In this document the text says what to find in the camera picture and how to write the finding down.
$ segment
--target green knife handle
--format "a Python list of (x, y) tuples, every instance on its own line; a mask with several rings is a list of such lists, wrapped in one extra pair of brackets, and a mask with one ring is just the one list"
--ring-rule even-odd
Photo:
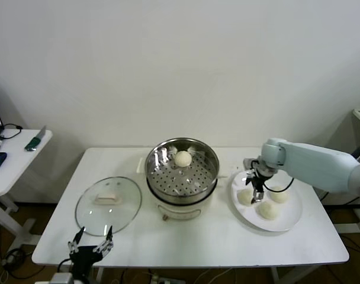
[(26, 145), (25, 150), (26, 151), (35, 151), (36, 147), (38, 146), (38, 144), (40, 143), (40, 139), (37, 137), (34, 137), (33, 139), (31, 139), (31, 141)]

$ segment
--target power strip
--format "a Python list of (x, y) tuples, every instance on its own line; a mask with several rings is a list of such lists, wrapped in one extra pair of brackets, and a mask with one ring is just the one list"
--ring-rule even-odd
[(150, 284), (186, 284), (184, 280), (171, 279), (153, 275)]

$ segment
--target wooden floor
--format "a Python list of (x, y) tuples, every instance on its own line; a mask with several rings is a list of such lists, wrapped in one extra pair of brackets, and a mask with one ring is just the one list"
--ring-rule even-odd
[[(50, 219), (51, 214), (53, 213), (53, 206), (20, 206), (20, 210), (17, 213), (12, 214), (12, 216), (20, 223), (23, 224), (27, 218), (36, 218), (37, 222), (33, 227), (32, 233), (42, 234), (47, 222)], [(330, 217), (334, 222), (357, 222), (356, 216), (350, 210), (340, 210), (333, 211), (330, 214)], [(2, 247), (1, 253), (4, 256), (7, 252), (9, 245), (13, 241), (13, 236), (6, 230), (2, 229)], [(350, 237), (354, 242), (360, 246), (360, 234), (350, 234), (345, 235)], [(353, 246), (348, 240), (344, 240), (347, 246)], [(25, 246), (23, 249), (29, 253), (34, 250), (32, 246)], [(331, 283), (331, 284), (349, 284), (349, 283), (360, 283), (360, 253), (348, 249), (350, 253), (350, 260), (344, 264), (335, 264), (329, 266), (322, 266), (301, 279), (299, 284), (306, 283)], [(28, 257), (26, 262), (14, 272), (14, 275), (17, 277), (24, 277), (34, 272), (38, 271), (41, 267), (35, 265), (31, 261), (31, 257)], [(280, 275), (283, 275), (289, 271), (290, 267), (285, 267), (279, 269)], [(6, 283), (34, 283), (35, 281), (50, 280), (56, 267), (46, 267), (38, 275), (26, 279), (26, 280), (16, 280), (9, 276)], [(105, 284), (117, 284), (118, 281), (113, 281), (114, 279), (120, 280), (121, 274), (124, 269), (105, 269), (104, 276), (101, 283)], [(160, 276), (183, 279), (186, 283), (194, 283), (195, 279), (204, 272), (205, 269), (152, 269), (151, 273), (157, 273)], [(208, 271), (203, 277), (201, 277), (197, 283), (206, 284), (214, 276), (218, 275), (221, 272), (224, 272), (224, 269), (212, 269)], [(149, 283), (150, 275), (148, 274), (148, 269), (127, 269), (124, 271), (123, 283)], [(222, 275), (216, 279), (213, 283), (272, 283), (270, 269), (267, 268), (256, 268), (256, 269), (232, 269), (226, 274)]]

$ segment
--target stainless steel steamer basket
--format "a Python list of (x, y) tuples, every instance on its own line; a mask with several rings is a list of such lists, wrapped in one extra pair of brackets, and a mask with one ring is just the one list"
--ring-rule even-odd
[[(188, 151), (192, 162), (178, 167), (177, 152)], [(191, 205), (205, 199), (217, 184), (219, 161), (205, 143), (191, 138), (174, 138), (157, 145), (149, 153), (145, 172), (150, 190), (171, 205)]]

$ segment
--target white side table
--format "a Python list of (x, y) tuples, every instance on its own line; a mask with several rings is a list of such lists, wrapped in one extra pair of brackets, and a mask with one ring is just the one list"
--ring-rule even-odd
[[(17, 130), (6, 129), (2, 134), (9, 137), (16, 132)], [(39, 130), (22, 130), (16, 137), (10, 140), (4, 140), (0, 149), (0, 151), (8, 154), (7, 159), (0, 167), (0, 201), (8, 208), (6, 211), (0, 208), (0, 224), (15, 235), (15, 240), (9, 248), (10, 250), (20, 247), (22, 244), (36, 245), (40, 238), (39, 235), (32, 235), (29, 233), (35, 219), (28, 219), (25, 224), (21, 226), (9, 216), (9, 212), (17, 211), (18, 207), (7, 196), (7, 193), (14, 183), (20, 178), (26, 168), (38, 156), (52, 137), (52, 132), (47, 130), (46, 135), (37, 146), (36, 151), (25, 151), (24, 147), (38, 134), (38, 132)]]

